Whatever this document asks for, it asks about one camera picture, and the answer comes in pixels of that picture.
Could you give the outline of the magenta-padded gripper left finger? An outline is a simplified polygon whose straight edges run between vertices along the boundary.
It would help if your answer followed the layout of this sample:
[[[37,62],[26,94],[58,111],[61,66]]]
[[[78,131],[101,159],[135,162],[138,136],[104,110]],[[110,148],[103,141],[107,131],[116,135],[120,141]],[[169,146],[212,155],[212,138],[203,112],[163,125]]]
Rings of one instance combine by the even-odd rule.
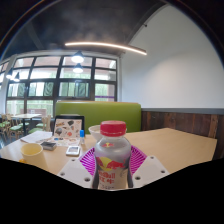
[[[70,159],[58,176],[81,187],[95,189],[98,187],[98,181],[95,179],[96,168],[94,149],[91,148],[79,159]]]

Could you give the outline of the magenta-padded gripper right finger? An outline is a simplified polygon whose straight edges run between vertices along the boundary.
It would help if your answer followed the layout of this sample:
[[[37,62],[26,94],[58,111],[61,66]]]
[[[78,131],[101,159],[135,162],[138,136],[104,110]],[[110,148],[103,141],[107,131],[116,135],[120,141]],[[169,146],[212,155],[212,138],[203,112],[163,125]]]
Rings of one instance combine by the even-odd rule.
[[[153,155],[147,156],[136,146],[131,147],[128,187],[140,188],[167,176],[169,172]]]

